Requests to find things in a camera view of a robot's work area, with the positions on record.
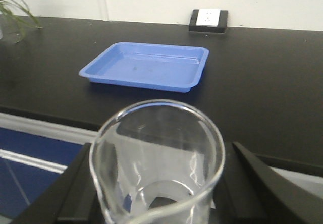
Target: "white outlet faceplate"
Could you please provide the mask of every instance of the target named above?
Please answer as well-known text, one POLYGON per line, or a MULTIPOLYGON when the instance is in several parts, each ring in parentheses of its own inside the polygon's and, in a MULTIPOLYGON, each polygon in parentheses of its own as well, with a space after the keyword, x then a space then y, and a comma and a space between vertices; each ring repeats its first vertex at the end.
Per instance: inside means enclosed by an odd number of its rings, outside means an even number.
POLYGON ((199 9, 196 19, 196 25, 218 26, 220 11, 221 10, 219 9, 199 9))

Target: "white wall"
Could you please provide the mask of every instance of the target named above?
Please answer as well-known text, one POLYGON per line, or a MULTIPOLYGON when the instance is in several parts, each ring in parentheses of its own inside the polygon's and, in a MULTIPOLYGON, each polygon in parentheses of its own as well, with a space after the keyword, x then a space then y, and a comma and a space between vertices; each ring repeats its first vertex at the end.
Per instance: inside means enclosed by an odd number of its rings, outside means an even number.
POLYGON ((193 9, 229 11, 229 26, 323 31, 323 0, 26 0, 36 15, 188 24, 193 9))

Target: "blue plastic tray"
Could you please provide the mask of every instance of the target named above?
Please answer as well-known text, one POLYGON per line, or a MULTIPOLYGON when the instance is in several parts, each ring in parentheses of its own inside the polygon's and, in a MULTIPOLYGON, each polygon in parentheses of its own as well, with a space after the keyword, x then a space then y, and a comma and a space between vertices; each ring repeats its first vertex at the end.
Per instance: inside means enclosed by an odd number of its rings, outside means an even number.
POLYGON ((96 83, 188 92, 198 84, 207 56, 203 47, 119 42, 80 76, 96 83))

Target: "glass beaker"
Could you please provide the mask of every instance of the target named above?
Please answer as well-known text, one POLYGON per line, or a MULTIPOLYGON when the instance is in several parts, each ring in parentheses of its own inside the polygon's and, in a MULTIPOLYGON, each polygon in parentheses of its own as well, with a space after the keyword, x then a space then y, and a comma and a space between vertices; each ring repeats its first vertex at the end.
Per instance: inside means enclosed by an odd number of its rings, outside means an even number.
POLYGON ((159 99, 110 118, 89 164, 108 224, 206 224, 224 158, 220 132, 205 114, 159 99))

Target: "cabinet door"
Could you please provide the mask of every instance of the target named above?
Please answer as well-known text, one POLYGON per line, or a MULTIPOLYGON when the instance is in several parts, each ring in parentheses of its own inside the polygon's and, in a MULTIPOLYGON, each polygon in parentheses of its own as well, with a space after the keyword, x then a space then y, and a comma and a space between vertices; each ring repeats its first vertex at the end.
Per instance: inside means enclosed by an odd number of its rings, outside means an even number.
POLYGON ((29 203, 41 195, 60 175, 51 171, 8 160, 29 203))
POLYGON ((0 157, 0 214, 14 218, 28 206, 8 161, 0 157))
POLYGON ((82 145, 0 128, 0 149, 68 166, 82 145))

